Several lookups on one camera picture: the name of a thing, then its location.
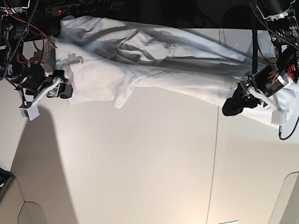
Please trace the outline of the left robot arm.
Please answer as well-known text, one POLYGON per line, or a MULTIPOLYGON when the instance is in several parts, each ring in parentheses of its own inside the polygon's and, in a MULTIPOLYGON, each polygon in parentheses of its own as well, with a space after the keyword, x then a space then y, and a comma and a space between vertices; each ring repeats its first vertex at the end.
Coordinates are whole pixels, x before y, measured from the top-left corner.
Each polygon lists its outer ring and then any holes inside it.
POLYGON ((253 62, 247 79, 240 81, 232 97, 223 106, 223 115, 242 113, 265 105, 268 98, 288 85, 289 80, 299 80, 299 25, 295 17, 295 0, 248 0, 255 20, 252 22, 253 62), (267 30, 275 49, 274 60, 268 59, 268 66, 258 70, 257 22, 267 30))

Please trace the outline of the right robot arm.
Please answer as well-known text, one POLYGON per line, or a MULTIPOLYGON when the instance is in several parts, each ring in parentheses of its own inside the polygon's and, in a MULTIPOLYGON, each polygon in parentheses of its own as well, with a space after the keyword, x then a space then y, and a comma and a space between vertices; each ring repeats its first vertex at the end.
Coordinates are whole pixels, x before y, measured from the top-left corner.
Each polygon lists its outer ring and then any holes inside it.
POLYGON ((0 0, 0 80, 7 80, 21 97, 22 110, 28 110, 43 97, 69 99, 73 88, 64 71, 46 75, 44 64, 52 43, 33 24, 40 0, 0 0), (27 59, 24 42, 29 35, 42 38, 40 56, 27 59))

